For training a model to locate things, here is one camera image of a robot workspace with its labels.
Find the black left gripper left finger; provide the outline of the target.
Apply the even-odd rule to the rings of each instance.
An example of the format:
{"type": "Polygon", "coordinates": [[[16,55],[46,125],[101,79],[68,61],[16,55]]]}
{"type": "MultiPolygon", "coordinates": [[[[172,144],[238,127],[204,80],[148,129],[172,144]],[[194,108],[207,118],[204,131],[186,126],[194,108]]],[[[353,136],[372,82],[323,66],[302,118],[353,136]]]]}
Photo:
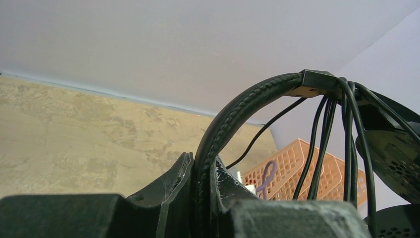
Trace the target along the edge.
{"type": "Polygon", "coordinates": [[[187,238],[192,153],[134,194],[13,195],[0,201],[3,238],[187,238]]]}

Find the black headband headset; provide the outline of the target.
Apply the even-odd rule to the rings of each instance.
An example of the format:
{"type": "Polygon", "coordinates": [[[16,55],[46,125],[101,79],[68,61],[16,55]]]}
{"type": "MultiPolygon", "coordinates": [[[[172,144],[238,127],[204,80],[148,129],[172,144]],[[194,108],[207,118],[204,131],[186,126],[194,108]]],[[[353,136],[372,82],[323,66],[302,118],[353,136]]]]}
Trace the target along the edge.
{"type": "Polygon", "coordinates": [[[316,198],[320,166],[336,106],[345,129],[344,194],[370,238],[420,235],[420,117],[360,83],[326,71],[302,70],[257,83],[229,102],[213,119],[198,146],[192,172],[190,234],[210,238],[210,169],[219,152],[255,112],[282,96],[322,96],[315,121],[323,117],[320,152],[306,201],[316,198]]]}

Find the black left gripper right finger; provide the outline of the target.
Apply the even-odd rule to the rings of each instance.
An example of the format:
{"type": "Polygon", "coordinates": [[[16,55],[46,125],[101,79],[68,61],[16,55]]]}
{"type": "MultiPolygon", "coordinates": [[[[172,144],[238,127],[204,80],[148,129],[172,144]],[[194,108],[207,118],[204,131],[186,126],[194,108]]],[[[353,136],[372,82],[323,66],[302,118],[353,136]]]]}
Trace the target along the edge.
{"type": "Polygon", "coordinates": [[[266,201],[216,158],[210,169],[211,238],[368,238],[356,209],[341,201],[266,201]]]}

